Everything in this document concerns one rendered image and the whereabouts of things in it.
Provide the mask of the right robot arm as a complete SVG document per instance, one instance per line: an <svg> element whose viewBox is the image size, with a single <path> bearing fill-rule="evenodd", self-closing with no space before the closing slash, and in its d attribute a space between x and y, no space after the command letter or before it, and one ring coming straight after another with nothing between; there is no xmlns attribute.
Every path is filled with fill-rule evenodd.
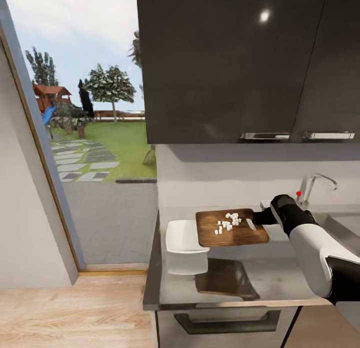
<svg viewBox="0 0 360 348"><path fill-rule="evenodd" d="M310 290L329 300L360 333L360 258L340 245L309 210L288 195L260 201L253 224L279 224L289 237Z"/></svg>

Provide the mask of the bowl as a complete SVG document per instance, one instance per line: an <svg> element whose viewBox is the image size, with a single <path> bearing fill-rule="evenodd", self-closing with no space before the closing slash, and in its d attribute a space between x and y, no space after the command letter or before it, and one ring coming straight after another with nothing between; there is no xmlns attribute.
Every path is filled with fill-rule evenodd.
<svg viewBox="0 0 360 348"><path fill-rule="evenodd" d="M170 221L166 231L166 248L174 254L200 254L210 247L201 247L196 220Z"/></svg>

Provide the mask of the cutting board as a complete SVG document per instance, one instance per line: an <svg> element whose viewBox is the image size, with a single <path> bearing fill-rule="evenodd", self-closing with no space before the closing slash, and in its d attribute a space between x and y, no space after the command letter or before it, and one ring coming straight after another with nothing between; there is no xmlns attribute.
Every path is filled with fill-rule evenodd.
<svg viewBox="0 0 360 348"><path fill-rule="evenodd" d="M247 222L247 219L253 221L253 212L250 208L197 212L195 220L199 246L268 243L270 237L264 227L254 224L256 230L252 230ZM234 220L232 217L226 218L227 214L236 215L237 220L240 220L237 225L232 224ZM224 222L231 226L230 230L223 227ZM220 226L222 226L221 232Z"/></svg>

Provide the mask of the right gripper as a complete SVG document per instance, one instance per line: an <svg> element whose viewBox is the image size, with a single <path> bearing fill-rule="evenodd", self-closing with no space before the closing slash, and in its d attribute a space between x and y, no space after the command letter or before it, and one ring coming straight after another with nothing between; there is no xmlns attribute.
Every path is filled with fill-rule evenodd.
<svg viewBox="0 0 360 348"><path fill-rule="evenodd" d="M267 210L264 210L262 212L254 212L252 215L253 215L253 224L256 225L278 224L278 222L273 221L268 217Z"/></svg>

